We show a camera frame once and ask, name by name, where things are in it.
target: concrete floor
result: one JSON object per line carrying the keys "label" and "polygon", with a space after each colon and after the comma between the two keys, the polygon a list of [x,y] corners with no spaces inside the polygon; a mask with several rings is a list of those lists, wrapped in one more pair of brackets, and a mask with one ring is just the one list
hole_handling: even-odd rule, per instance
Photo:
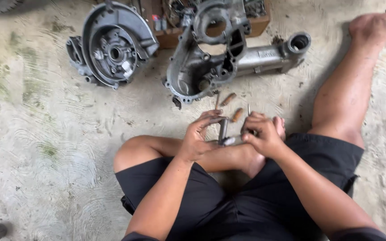
{"label": "concrete floor", "polygon": [[[89,85],[69,66],[65,41],[81,34],[92,1],[43,0],[33,7],[0,15],[0,222],[13,224],[3,240],[121,240],[130,215],[112,170],[116,150],[136,135],[182,138],[215,98],[174,107],[160,81],[172,51],[161,52],[118,90]],[[308,59],[285,75],[235,79],[222,93],[239,97],[224,111],[232,114],[248,102],[286,118],[289,133],[307,130],[317,89],[349,43],[343,23],[385,9],[380,0],[272,1],[271,24],[249,46],[306,31],[313,39]],[[386,48],[372,93],[354,199],[386,233]],[[209,137],[216,136],[217,128],[210,128]]]}

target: hand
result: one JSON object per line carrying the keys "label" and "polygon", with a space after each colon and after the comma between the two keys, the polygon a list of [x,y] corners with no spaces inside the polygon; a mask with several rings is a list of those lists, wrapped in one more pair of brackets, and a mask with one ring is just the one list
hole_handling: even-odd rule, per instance
{"label": "hand", "polygon": [[205,135],[208,126],[218,123],[223,119],[220,114],[222,114],[222,110],[203,112],[199,119],[191,123],[187,128],[183,144],[177,156],[190,161],[196,161],[206,151],[217,149],[219,147],[217,142],[206,142]]}
{"label": "hand", "polygon": [[[257,137],[249,133],[249,130],[257,131]],[[254,146],[255,150],[265,157],[275,159],[281,153],[281,147],[285,144],[276,132],[272,119],[265,114],[251,112],[245,119],[242,128],[242,140]]]}

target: black shorts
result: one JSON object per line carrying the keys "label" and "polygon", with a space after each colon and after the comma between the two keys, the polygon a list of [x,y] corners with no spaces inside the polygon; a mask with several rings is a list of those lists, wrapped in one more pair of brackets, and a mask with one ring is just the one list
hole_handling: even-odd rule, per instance
{"label": "black shorts", "polygon": [[[288,147],[336,186],[352,196],[354,171],[364,150],[351,143],[313,134],[292,134]],[[133,213],[173,157],[161,157],[116,173],[125,194],[123,206]],[[323,234],[300,203],[287,177],[269,159],[263,169],[235,195],[229,195],[197,163],[193,165],[180,210],[168,240],[179,240],[210,223],[279,223],[300,239]]]}

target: bare foot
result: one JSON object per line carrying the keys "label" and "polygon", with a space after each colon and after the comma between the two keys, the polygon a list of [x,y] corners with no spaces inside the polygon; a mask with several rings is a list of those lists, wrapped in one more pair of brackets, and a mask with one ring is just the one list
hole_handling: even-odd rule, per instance
{"label": "bare foot", "polygon": [[[273,123],[281,139],[285,140],[285,120],[281,117],[274,117]],[[253,178],[265,166],[266,158],[259,154],[252,145],[246,146],[246,160],[249,161],[245,168],[241,169],[250,178]]]}
{"label": "bare foot", "polygon": [[386,43],[386,13],[361,15],[351,21],[349,31],[353,41],[384,45]]}

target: man's left hand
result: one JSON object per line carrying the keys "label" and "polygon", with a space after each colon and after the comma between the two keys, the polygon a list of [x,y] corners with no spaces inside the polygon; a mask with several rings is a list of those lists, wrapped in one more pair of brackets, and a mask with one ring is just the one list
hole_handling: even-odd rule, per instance
{"label": "man's left hand", "polygon": [[222,114],[222,110],[203,112],[199,119],[191,123],[187,128],[183,144],[177,156],[189,161],[196,161],[206,151],[217,149],[219,147],[217,142],[206,142],[205,135],[208,126],[223,119],[220,114]]}

